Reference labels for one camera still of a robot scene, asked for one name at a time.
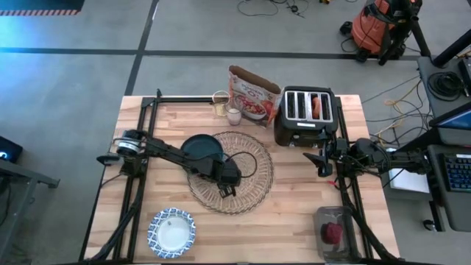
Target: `red object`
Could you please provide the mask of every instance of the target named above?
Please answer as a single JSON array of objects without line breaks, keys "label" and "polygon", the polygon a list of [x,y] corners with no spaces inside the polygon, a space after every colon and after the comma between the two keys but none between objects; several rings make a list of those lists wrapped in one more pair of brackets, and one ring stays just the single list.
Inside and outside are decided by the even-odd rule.
[{"label": "red object", "polygon": [[[376,0],[375,4],[382,13],[389,9],[389,3],[384,0]],[[379,54],[383,42],[386,23],[375,18],[373,15],[365,16],[362,10],[355,18],[352,25],[352,37],[359,48],[370,50],[372,54]]]},{"label": "red object", "polygon": [[326,244],[340,244],[344,228],[339,224],[328,222],[321,226],[321,238]]}]

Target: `computer monitor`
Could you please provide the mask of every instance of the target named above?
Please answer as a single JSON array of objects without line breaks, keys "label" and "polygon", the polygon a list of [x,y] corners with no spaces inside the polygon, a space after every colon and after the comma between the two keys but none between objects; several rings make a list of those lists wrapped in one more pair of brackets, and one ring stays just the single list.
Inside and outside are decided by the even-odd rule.
[{"label": "computer monitor", "polygon": [[471,130],[471,102],[431,120],[429,125],[440,128]]},{"label": "computer monitor", "polygon": [[0,159],[16,163],[23,147],[0,136]]}]

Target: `plate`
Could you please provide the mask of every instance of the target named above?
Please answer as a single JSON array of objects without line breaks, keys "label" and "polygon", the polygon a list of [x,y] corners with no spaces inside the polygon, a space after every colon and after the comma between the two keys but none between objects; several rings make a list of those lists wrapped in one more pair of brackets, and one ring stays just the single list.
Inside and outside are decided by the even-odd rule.
[{"label": "plate", "polygon": [[[215,134],[214,138],[221,143],[227,155],[238,152],[254,155],[257,170],[253,176],[243,178],[241,184],[235,187],[235,197],[226,198],[221,197],[216,183],[189,172],[187,176],[191,193],[201,205],[217,213],[237,215],[255,209],[265,200],[273,184],[274,169],[270,153],[259,140],[242,132],[221,132]],[[242,176],[247,176],[255,170],[255,161],[250,155],[236,155],[233,161],[241,170]]]},{"label": "plate", "polygon": [[194,220],[188,212],[167,208],[154,216],[147,230],[147,243],[159,258],[178,258],[193,246]]}]

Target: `small cup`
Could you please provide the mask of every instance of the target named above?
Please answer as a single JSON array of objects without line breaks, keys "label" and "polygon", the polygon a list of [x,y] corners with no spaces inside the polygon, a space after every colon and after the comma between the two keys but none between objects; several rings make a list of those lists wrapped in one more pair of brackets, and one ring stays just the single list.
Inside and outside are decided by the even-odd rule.
[{"label": "small cup", "polygon": [[241,123],[243,107],[236,101],[231,100],[224,106],[227,113],[227,120],[230,125],[236,126]]},{"label": "small cup", "polygon": [[229,93],[226,91],[217,91],[213,94],[214,113],[217,116],[226,116],[225,105],[229,102]]}]

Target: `keyboard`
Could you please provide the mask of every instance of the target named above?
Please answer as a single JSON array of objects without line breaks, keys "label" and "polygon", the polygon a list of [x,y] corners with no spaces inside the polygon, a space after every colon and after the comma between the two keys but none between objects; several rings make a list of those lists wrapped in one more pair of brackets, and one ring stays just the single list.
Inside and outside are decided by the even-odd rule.
[{"label": "keyboard", "polygon": [[444,155],[450,191],[471,192],[471,155]]}]

